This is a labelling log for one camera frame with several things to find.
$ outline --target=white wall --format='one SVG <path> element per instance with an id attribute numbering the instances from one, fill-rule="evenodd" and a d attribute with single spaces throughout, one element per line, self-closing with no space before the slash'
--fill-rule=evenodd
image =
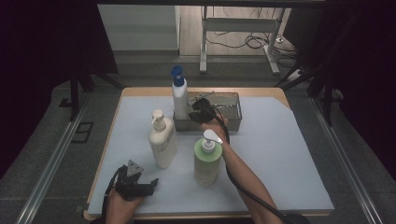
<path id="1" fill-rule="evenodd" d="M 113 50 L 178 49 L 178 6 L 98 5 Z"/>

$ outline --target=white pump cap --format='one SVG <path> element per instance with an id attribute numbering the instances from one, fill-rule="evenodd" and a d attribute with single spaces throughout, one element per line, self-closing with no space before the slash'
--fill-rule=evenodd
<path id="1" fill-rule="evenodd" d="M 215 142 L 222 143 L 218 135 L 213 130 L 206 130 L 204 132 L 205 140 L 202 142 L 202 151 L 205 153 L 212 153 L 215 150 Z"/>
<path id="2" fill-rule="evenodd" d="M 155 131 L 162 132 L 166 128 L 166 123 L 163 120 L 163 112 L 160 109 L 156 109 L 152 112 L 152 122 L 151 125 L 154 127 Z"/>

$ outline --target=human arm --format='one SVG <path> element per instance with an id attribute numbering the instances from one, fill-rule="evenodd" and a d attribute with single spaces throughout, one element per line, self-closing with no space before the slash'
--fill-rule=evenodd
<path id="1" fill-rule="evenodd" d="M 126 224 L 134 215 L 134 210 L 143 202 L 144 198 L 134 198 L 125 201 L 113 188 L 108 195 L 106 210 L 106 224 Z"/>
<path id="2" fill-rule="evenodd" d="M 254 172 L 245 164 L 245 162 L 233 151 L 230 144 L 226 140 L 226 136 L 219 123 L 213 119 L 208 123 L 202 124 L 202 129 L 213 130 L 223 141 L 222 145 L 222 157 L 230 171 L 231 175 L 237 183 L 239 183 L 244 189 L 256 195 L 263 201 L 269 203 L 271 206 L 276 208 L 276 205 L 268 192 L 267 188 L 260 181 L 260 179 L 254 174 Z M 281 224 L 282 221 L 276 217 L 272 212 L 256 203 L 253 199 L 248 197 L 245 193 L 238 190 L 239 195 L 244 201 L 247 209 L 249 210 L 251 217 L 255 223 L 271 223 Z"/>

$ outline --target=bottle label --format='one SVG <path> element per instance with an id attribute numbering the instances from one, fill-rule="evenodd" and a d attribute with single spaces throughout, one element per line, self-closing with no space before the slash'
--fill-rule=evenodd
<path id="1" fill-rule="evenodd" d="M 157 153 L 161 153 L 161 152 L 164 152 L 167 148 L 168 148 L 168 146 L 169 146 L 169 143 L 172 141 L 172 138 L 173 138 L 173 136 L 174 136 L 174 134 L 175 134 L 175 132 L 170 132 L 169 133 L 169 136 L 166 138 L 166 141 L 163 143 L 163 144 L 161 144 L 161 145 L 152 145 L 152 148 L 157 152 Z"/>
<path id="2" fill-rule="evenodd" d="M 211 185 L 219 173 L 219 160 L 212 162 L 205 162 L 199 160 L 196 156 L 194 158 L 194 175 L 198 183 L 209 186 Z"/>

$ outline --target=hand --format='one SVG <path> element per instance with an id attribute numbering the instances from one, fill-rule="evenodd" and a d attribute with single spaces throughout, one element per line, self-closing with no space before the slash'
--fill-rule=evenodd
<path id="1" fill-rule="evenodd" d="M 134 210 L 143 202 L 144 198 L 125 201 L 113 188 L 108 195 L 106 224 L 126 224 L 134 215 Z"/>
<path id="2" fill-rule="evenodd" d="M 226 119 L 224 116 L 221 116 L 220 114 L 217 114 L 217 116 L 220 119 L 224 120 L 225 125 L 228 124 L 228 119 Z M 208 123 L 201 124 L 201 129 L 202 129 L 202 131 L 205 131 L 207 129 L 213 130 L 213 132 L 215 132 L 218 135 L 218 137 L 221 138 L 223 143 L 227 142 L 224 130 L 221 128 L 219 122 L 216 119 L 212 119 Z"/>

